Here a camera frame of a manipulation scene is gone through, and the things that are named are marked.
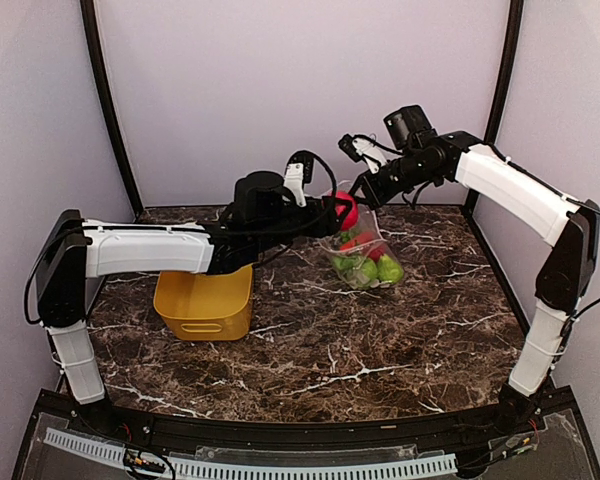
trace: yellow plastic basket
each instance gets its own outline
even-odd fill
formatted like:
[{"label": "yellow plastic basket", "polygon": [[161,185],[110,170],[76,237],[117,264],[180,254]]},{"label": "yellow plastic basket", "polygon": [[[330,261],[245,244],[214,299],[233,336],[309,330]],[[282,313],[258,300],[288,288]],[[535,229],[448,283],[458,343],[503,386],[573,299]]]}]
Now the yellow plastic basket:
[{"label": "yellow plastic basket", "polygon": [[229,275],[162,272],[153,306],[180,340],[238,340],[251,325],[251,265]]}]

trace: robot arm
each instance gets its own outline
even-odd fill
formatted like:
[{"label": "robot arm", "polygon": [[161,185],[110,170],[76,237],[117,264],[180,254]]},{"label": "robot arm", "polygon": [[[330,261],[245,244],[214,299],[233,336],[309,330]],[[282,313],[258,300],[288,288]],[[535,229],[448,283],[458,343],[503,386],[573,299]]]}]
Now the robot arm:
[{"label": "robot arm", "polygon": [[[331,178],[330,196],[311,198],[303,192],[311,181],[314,160]],[[36,262],[25,298],[35,277],[40,321],[53,340],[77,402],[92,404],[106,395],[86,329],[86,278],[137,271],[234,272],[298,236],[338,232],[352,204],[337,199],[335,187],[326,164],[302,151],[291,157],[284,178],[273,172],[254,172],[240,179],[234,202],[217,222],[111,224],[84,220],[77,210],[65,211]]]},{"label": "robot arm", "polygon": [[[520,359],[500,393],[500,409],[509,422],[528,415],[531,398],[564,352],[576,306],[593,274],[597,256],[598,219],[573,197],[533,177],[493,146],[466,132],[437,135],[419,106],[404,107],[385,118],[394,145],[403,156],[358,177],[349,192],[371,208],[396,193],[410,192],[431,181],[455,181],[478,191],[513,213],[552,247],[536,280],[536,310]],[[345,135],[340,147],[354,161],[363,151]],[[364,198],[356,197],[362,190]]]}]

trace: black metal frame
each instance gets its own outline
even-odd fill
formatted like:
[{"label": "black metal frame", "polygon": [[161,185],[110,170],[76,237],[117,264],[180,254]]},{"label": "black metal frame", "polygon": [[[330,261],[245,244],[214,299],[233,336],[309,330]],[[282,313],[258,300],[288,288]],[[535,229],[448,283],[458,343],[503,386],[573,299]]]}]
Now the black metal frame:
[{"label": "black metal frame", "polygon": [[[562,387],[545,392],[540,406],[542,415],[566,409],[573,411],[594,478],[600,480],[600,465],[571,388]],[[121,407],[116,407],[115,412],[132,429],[136,442],[164,453],[195,453],[199,446],[274,451],[329,451],[416,444],[420,453],[437,450],[453,452],[462,463],[467,461],[467,458],[474,458],[475,455],[487,451],[489,440],[499,435],[488,428],[458,428],[458,425],[484,425],[492,418],[495,408],[496,405],[489,405],[425,417],[323,424],[203,420]],[[71,429],[93,434],[73,412],[75,405],[68,396],[46,390],[40,392],[20,446],[13,480],[19,480],[23,472],[40,413],[66,418]],[[540,428],[543,428],[542,418],[537,420]],[[147,427],[145,430],[148,434],[143,432],[143,427]],[[527,430],[528,426],[522,425],[517,431]]]},{"label": "black metal frame", "polygon": [[129,163],[127,151],[124,147],[118,117],[116,116],[111,88],[107,78],[104,56],[102,54],[100,34],[98,33],[98,20],[96,18],[94,0],[80,0],[80,7],[82,9],[82,22],[84,24],[84,33],[87,39],[87,48],[89,49],[89,58],[91,59],[93,78],[96,82],[98,97],[100,98],[102,115],[104,116],[107,131],[109,132],[109,141],[111,142],[111,147],[113,148],[113,153],[116,157],[116,163],[118,164],[118,170],[120,171],[127,197],[129,198],[131,208],[133,208],[133,212],[137,218],[144,211],[144,205],[140,198],[138,185],[133,177],[133,171],[131,169],[131,164]]},{"label": "black metal frame", "polygon": [[[80,0],[82,8],[82,21],[84,24],[85,36],[87,39],[87,47],[89,49],[89,57],[93,69],[93,77],[98,89],[100,98],[100,106],[104,115],[109,139],[113,148],[120,176],[124,182],[127,192],[127,197],[133,208],[136,217],[144,211],[140,192],[133,176],[129,157],[127,155],[124,141],[120,130],[120,125],[116,115],[111,88],[107,78],[107,70],[104,63],[102,53],[102,45],[100,43],[100,34],[98,32],[98,21],[96,18],[94,0]],[[507,21],[507,30],[505,34],[504,47],[502,51],[502,59],[498,72],[498,81],[493,96],[489,121],[485,132],[484,140],[487,143],[494,143],[498,135],[498,129],[502,121],[504,106],[511,83],[511,74],[513,72],[513,63],[515,59],[516,49],[518,45],[518,37],[520,35],[520,26],[522,23],[522,9],[524,0],[511,0],[509,6],[509,18]],[[473,215],[479,193],[470,191],[465,200],[463,211],[466,216]]]},{"label": "black metal frame", "polygon": [[[500,61],[500,70],[498,72],[498,82],[493,94],[493,103],[491,112],[487,121],[487,129],[484,134],[485,143],[495,143],[504,114],[504,106],[507,102],[509,93],[509,84],[511,83],[511,74],[513,73],[513,63],[518,48],[518,37],[520,36],[520,27],[522,25],[522,10],[524,0],[511,0],[509,5],[509,19],[507,20],[507,32],[504,38],[504,47],[502,49],[502,59]],[[470,190],[464,202],[463,211],[465,216],[471,217],[478,203],[480,194],[475,190]]]}]

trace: brown marble surface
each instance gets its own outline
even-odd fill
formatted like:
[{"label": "brown marble surface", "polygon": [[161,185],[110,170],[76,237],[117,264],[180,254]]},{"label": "brown marble surface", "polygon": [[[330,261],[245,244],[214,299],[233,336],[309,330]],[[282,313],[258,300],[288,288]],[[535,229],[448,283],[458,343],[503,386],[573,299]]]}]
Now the brown marble surface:
[{"label": "brown marble surface", "polygon": [[[149,209],[145,223],[212,219],[213,207]],[[457,207],[384,208],[405,269],[351,291],[314,241],[258,270],[250,333],[182,342],[153,309],[158,275],[111,277],[90,335],[118,405],[265,422],[389,419],[494,403],[523,337]]]}]

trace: red fruit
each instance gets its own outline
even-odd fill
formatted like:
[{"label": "red fruit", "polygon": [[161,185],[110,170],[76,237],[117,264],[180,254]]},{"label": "red fruit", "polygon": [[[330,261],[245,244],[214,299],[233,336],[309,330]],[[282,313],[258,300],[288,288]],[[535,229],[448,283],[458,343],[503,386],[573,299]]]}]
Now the red fruit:
[{"label": "red fruit", "polygon": [[380,260],[380,257],[382,255],[384,255],[385,253],[387,253],[384,249],[384,246],[380,246],[378,248],[374,248],[373,250],[371,250],[369,252],[368,257],[373,260],[374,262],[377,262],[378,260]]},{"label": "red fruit", "polygon": [[[336,198],[339,198],[341,200],[347,200],[352,203],[351,211],[347,214],[346,218],[342,222],[342,228],[340,229],[344,232],[352,228],[356,223],[358,223],[358,204],[351,195],[349,195],[347,192],[343,192],[340,190],[336,192]],[[336,205],[336,213],[338,214],[338,216],[342,212],[344,212],[346,208],[347,207],[345,205]]]},{"label": "red fruit", "polygon": [[363,245],[365,243],[369,243],[374,240],[375,237],[372,232],[363,232],[357,237],[352,238],[347,243],[340,247],[340,251],[349,250],[350,248],[357,247],[358,245]]}]

